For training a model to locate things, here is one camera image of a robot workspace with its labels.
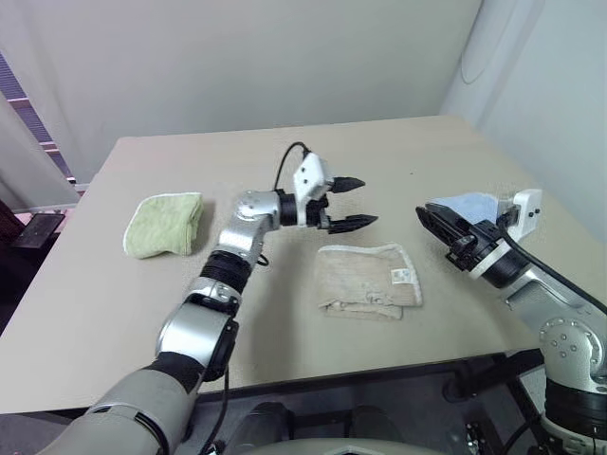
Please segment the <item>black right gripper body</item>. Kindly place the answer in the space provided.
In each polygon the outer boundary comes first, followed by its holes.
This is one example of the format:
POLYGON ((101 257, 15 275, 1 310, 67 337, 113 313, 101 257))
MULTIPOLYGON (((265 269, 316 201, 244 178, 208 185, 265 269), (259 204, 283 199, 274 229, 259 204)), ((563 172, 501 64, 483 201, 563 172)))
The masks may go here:
POLYGON ((459 270, 471 271, 498 245, 500 230, 490 221, 468 222, 451 229, 446 259, 459 270))

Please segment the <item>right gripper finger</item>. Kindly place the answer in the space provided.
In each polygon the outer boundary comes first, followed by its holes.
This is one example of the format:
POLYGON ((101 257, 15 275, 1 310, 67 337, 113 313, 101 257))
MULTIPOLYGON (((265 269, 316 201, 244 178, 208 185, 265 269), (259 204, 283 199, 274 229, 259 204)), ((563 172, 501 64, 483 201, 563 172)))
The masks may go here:
POLYGON ((463 237, 462 218, 452 209, 439 204, 415 208, 421 225, 447 246, 463 237))
POLYGON ((424 226, 437 237, 464 237, 469 234, 470 223, 454 210, 435 203, 425 206, 424 226))

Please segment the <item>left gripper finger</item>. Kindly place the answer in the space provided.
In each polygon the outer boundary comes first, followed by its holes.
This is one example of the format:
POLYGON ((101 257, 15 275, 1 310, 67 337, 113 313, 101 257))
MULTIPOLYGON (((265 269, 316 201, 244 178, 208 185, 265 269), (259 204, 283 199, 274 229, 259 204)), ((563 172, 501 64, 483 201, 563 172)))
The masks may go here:
POLYGON ((329 234, 348 233, 365 228, 377 220, 377 216, 368 214, 349 215, 341 220, 333 220, 328 217, 326 230, 329 234))
POLYGON ((364 181, 355 177, 334 177, 330 191, 333 193, 344 193, 356 190, 364 185, 364 181))

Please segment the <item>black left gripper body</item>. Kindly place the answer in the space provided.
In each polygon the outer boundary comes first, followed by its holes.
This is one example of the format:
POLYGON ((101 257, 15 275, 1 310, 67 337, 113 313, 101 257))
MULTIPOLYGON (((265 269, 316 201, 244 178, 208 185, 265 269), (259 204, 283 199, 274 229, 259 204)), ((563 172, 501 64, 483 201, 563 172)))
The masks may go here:
POLYGON ((309 200, 305 208, 306 225, 309 228, 329 230, 331 219, 326 213, 328 207, 329 201, 326 195, 323 195, 319 200, 309 200))

